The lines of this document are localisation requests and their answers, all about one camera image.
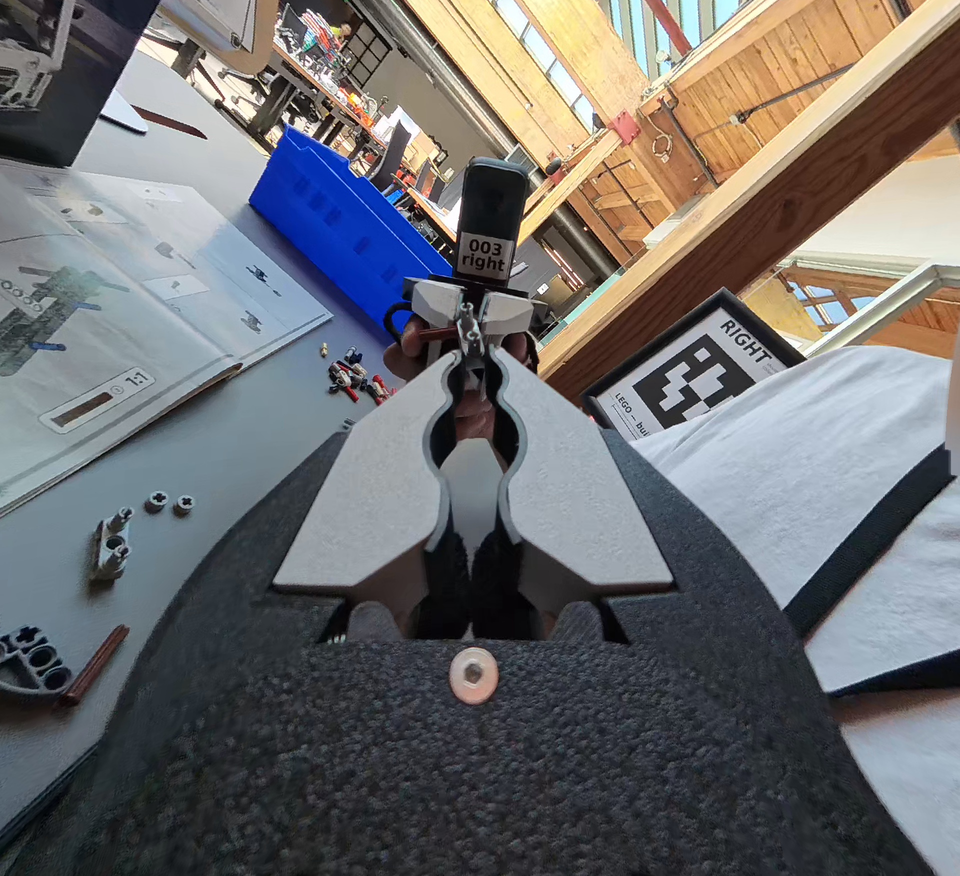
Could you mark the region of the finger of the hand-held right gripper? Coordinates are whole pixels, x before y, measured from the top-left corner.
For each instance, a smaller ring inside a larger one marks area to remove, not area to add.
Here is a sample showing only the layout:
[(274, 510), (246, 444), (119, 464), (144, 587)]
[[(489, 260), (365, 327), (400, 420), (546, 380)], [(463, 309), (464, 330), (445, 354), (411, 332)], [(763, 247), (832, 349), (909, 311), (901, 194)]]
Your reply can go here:
[(490, 291), (485, 294), (480, 318), (484, 337), (506, 337), (525, 333), (546, 316), (546, 303), (525, 295)]
[(405, 301), (413, 315), (432, 329), (447, 328), (458, 318), (464, 287), (434, 278), (406, 278)]

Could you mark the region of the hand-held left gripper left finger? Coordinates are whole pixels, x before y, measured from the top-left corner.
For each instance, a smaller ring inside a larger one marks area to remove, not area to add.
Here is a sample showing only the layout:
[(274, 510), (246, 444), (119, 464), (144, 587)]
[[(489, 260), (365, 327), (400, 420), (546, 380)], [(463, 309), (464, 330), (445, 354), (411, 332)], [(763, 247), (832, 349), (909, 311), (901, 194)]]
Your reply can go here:
[(450, 352), (354, 425), (272, 580), (281, 593), (411, 612), (427, 595), (425, 552), (450, 520), (430, 438), (453, 407)]

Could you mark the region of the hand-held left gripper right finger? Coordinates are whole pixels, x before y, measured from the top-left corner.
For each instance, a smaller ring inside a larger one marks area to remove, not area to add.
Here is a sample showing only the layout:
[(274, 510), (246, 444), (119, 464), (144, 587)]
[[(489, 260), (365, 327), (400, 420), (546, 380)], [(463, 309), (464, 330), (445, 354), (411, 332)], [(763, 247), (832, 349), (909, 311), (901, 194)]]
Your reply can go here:
[(498, 527), (531, 605), (669, 590), (662, 556), (604, 431), (505, 349), (486, 357), (493, 446), (507, 468)]

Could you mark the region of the light grey lego connector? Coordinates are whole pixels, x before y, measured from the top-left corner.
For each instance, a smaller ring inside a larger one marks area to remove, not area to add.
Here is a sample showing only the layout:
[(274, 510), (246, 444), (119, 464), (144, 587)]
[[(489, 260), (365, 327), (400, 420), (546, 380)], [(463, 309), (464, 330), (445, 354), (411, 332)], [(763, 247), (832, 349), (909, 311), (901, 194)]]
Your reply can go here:
[(461, 302), (459, 304), (455, 317), (455, 327), (464, 368), (469, 371), (483, 370), (487, 345), (472, 303)]

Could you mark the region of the grey lego connector with pins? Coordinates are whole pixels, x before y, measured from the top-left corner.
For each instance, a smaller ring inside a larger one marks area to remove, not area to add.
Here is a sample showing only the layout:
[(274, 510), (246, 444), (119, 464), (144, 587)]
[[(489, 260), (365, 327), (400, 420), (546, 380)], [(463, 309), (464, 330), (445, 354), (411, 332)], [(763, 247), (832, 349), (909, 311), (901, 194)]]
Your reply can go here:
[(93, 534), (88, 582), (113, 583), (124, 575), (132, 549), (130, 523), (134, 515), (132, 507), (121, 506), (98, 523)]

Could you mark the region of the lego instruction booklet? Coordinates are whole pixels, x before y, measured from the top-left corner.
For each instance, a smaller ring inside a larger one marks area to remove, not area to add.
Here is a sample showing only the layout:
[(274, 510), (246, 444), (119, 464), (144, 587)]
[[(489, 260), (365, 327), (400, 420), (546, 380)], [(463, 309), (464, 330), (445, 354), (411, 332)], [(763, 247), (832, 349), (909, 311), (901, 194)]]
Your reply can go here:
[(193, 187), (2, 161), (2, 515), (331, 318)]

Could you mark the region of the long brown lego axle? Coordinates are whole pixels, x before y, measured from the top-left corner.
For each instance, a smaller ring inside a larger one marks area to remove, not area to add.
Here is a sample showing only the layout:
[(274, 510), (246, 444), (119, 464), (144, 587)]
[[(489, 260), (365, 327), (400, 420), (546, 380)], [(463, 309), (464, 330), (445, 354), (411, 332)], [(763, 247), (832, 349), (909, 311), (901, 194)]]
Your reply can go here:
[(110, 631), (70, 686), (58, 698), (56, 703), (58, 708), (70, 709), (83, 702), (129, 634), (130, 627), (126, 624), (117, 625)]

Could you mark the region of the dark grey curved lego beam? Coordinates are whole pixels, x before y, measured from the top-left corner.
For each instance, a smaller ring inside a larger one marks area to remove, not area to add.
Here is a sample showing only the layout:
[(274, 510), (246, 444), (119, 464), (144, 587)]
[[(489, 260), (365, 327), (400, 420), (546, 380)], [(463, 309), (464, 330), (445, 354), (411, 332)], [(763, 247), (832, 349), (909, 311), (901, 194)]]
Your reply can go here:
[(73, 671), (40, 627), (24, 625), (2, 634), (2, 699), (54, 702), (74, 680)]

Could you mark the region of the person's right hand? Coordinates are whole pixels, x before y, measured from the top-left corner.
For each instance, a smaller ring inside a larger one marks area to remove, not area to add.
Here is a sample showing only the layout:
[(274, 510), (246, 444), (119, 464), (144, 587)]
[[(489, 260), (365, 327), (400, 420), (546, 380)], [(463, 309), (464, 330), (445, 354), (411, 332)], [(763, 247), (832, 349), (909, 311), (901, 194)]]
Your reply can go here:
[[(391, 343), (383, 354), (383, 364), (392, 375), (410, 382), (424, 371), (428, 344), (422, 341), (422, 333), (427, 329), (428, 324), (422, 318), (416, 315), (410, 317), (402, 331), (401, 342)], [(536, 340), (529, 332), (506, 335), (502, 346), (522, 366), (537, 374), (539, 357)], [(479, 387), (463, 391), (455, 408), (454, 419), (459, 442), (491, 440), (494, 437), (496, 410)]]

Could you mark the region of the black framed marker card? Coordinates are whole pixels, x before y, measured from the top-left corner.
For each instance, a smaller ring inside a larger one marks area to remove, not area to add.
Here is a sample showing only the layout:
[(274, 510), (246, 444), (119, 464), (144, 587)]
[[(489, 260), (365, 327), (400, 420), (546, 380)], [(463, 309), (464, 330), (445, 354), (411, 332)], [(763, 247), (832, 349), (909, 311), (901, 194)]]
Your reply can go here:
[(805, 356), (726, 288), (582, 392), (601, 427), (628, 441), (708, 413)]

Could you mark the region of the person's white shirt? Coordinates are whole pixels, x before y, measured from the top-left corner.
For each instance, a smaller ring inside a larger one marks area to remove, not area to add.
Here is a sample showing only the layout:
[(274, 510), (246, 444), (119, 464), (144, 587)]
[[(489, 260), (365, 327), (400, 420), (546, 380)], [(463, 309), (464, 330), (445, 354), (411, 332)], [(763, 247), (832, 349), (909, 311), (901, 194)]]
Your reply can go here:
[[(949, 427), (953, 364), (898, 347), (820, 354), (632, 447), (785, 608)], [(958, 686), (837, 693), (958, 652), (958, 479), (805, 641), (846, 745), (935, 874), (958, 874)]]

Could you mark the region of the large wooden ceiling beam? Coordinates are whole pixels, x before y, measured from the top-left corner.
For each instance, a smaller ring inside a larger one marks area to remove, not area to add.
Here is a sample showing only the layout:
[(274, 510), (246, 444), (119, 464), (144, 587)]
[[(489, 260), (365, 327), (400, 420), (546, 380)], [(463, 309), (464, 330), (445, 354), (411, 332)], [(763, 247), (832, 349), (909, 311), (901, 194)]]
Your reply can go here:
[(959, 114), (959, 0), (926, 0), (543, 347), (575, 402), (680, 318), (745, 289)]

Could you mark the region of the dark red flat strip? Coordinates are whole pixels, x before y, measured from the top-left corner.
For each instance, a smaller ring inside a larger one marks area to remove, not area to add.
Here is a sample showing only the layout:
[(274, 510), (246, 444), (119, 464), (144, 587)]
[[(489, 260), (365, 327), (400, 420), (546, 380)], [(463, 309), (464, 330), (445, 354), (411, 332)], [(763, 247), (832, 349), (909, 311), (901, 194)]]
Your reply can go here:
[(139, 118), (149, 125), (162, 126), (183, 135), (199, 138), (201, 140), (207, 140), (209, 138), (203, 130), (189, 123), (174, 119), (173, 117), (165, 114), (144, 109), (139, 106), (132, 106), (131, 108)]

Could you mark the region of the white paper sheet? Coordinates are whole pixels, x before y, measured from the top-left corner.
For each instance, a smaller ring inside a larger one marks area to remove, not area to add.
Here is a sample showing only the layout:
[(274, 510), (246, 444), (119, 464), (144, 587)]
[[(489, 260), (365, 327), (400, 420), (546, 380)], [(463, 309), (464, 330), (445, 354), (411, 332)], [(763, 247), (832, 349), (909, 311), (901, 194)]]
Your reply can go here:
[(111, 90), (103, 103), (99, 119), (138, 136), (145, 136), (149, 132), (147, 121), (116, 89)]

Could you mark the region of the grey metal duct pipe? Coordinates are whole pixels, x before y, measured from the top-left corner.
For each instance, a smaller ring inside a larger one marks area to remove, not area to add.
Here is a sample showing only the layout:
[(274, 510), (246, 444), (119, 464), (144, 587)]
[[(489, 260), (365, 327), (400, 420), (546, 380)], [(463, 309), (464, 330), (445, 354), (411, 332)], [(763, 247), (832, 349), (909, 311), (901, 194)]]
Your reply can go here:
[(620, 262), (567, 202), (554, 210), (550, 222), (563, 245), (584, 264), (598, 283), (604, 282), (619, 269)]

